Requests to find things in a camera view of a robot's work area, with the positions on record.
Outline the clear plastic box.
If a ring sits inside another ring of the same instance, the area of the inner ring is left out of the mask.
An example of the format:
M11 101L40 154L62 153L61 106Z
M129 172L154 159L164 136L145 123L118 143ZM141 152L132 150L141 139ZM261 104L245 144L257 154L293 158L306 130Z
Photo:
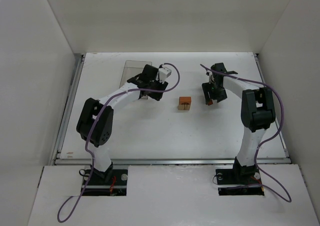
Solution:
M152 65L152 62L126 60L119 87L122 87L128 79L140 74L145 65Z

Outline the long red-brown wood block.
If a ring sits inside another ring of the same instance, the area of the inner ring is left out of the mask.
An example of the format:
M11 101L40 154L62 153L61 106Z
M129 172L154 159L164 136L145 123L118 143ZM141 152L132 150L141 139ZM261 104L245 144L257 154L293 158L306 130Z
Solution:
M179 97L179 105L190 105L192 103L192 98L190 96Z

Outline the light wood block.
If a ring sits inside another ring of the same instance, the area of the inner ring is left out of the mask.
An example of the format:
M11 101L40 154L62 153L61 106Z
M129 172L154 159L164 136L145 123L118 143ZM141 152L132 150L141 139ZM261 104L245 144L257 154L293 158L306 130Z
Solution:
M190 110L191 105L190 104L185 104L184 105L184 110L189 111Z
M179 104L177 108L178 108L178 110L184 110L185 104Z

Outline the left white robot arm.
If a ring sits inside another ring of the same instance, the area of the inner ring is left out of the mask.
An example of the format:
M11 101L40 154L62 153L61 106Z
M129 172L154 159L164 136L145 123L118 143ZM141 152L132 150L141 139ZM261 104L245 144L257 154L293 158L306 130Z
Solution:
M113 163L102 146L111 137L116 112L148 96L159 101L168 86L172 71L161 65L145 65L142 72L128 79L122 87L102 99L88 98L81 111L76 131L85 140L85 150L92 157L92 179L106 183L112 177Z

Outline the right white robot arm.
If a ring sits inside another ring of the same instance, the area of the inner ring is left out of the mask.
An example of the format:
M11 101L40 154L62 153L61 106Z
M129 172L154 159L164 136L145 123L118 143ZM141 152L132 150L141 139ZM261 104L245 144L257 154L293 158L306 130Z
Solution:
M241 100L240 118L244 134L240 150L232 168L217 169L219 185L253 184L259 180L257 154L265 132L276 119L273 92L260 82L249 82L227 71L224 63L216 63L207 70L207 83L202 84L206 105L227 99L231 91Z

